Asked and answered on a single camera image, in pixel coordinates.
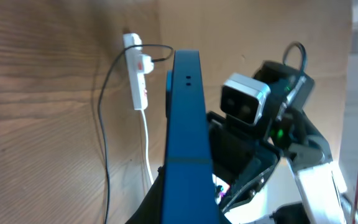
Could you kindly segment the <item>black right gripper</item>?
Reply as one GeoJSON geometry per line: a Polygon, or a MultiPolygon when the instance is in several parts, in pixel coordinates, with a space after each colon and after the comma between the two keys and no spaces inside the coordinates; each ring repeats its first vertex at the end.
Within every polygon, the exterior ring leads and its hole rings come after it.
{"type": "Polygon", "coordinates": [[[213,174],[229,185],[218,203],[226,213],[249,203],[278,165],[280,149],[264,139],[253,139],[215,112],[207,113],[213,174]]]}

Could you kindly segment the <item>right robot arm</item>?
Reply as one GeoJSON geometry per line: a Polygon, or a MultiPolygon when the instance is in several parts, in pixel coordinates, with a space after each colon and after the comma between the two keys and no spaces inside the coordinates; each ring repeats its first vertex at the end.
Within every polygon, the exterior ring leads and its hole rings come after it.
{"type": "Polygon", "coordinates": [[[215,187],[221,216],[250,203],[284,159],[301,200],[258,223],[358,222],[329,143],[304,112],[313,88],[303,68],[273,61],[252,77],[234,73],[224,82],[221,114],[207,114],[213,174],[227,184],[215,187]]]}

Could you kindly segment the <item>blue Galaxy smartphone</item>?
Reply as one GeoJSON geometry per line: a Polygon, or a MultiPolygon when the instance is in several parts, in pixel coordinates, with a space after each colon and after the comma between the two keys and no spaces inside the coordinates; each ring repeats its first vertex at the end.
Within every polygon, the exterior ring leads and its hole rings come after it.
{"type": "Polygon", "coordinates": [[[177,50],[171,74],[162,223],[219,223],[200,54],[177,50]]]}

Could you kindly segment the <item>white power strip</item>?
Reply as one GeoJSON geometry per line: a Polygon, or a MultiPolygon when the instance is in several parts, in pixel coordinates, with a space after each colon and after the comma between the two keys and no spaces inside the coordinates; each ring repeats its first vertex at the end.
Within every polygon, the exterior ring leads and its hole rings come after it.
{"type": "Polygon", "coordinates": [[[145,110],[148,107],[145,75],[154,70],[152,57],[142,52],[142,40],[136,33],[123,35],[127,71],[135,110],[145,110]]]}

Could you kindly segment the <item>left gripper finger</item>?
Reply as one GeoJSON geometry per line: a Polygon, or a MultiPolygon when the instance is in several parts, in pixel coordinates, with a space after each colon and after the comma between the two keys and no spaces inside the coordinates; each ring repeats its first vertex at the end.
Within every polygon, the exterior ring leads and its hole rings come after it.
{"type": "Polygon", "coordinates": [[[126,224],[160,224],[165,168],[158,168],[158,176],[142,203],[126,224]]]}

